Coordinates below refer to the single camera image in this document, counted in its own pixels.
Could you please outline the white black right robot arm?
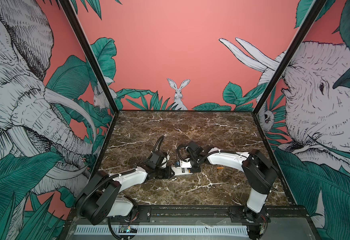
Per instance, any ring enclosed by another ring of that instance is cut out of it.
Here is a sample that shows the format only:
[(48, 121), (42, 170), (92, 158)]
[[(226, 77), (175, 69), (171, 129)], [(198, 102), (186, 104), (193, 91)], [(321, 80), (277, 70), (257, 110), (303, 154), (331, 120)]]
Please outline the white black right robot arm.
[(219, 148), (202, 148), (191, 141), (177, 151), (184, 149), (191, 162), (200, 165), (208, 162), (211, 165), (222, 165), (243, 172), (250, 184), (251, 191), (246, 203), (246, 214), (257, 217), (264, 208), (266, 199), (278, 176), (277, 168), (257, 149), (250, 152), (233, 152)]

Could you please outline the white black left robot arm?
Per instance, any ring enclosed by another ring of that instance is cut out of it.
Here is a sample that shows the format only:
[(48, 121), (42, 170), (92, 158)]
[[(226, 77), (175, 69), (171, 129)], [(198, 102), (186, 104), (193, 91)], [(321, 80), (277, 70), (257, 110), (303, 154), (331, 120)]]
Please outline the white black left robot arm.
[(167, 153), (156, 151), (133, 169), (112, 175), (98, 171), (75, 199), (76, 216), (97, 225), (111, 212), (115, 212), (116, 216), (129, 215), (131, 210), (114, 206), (118, 194), (154, 178), (169, 179), (174, 176), (174, 171), (167, 165), (169, 159)]

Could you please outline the white remote control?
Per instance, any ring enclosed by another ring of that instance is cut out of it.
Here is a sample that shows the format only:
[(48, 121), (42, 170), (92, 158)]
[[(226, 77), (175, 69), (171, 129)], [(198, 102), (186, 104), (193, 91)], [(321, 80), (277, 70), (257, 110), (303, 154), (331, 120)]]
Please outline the white remote control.
[(173, 166), (171, 166), (172, 171), (175, 173), (175, 176), (183, 176), (192, 174), (191, 169), (192, 165), (190, 162), (177, 161)]

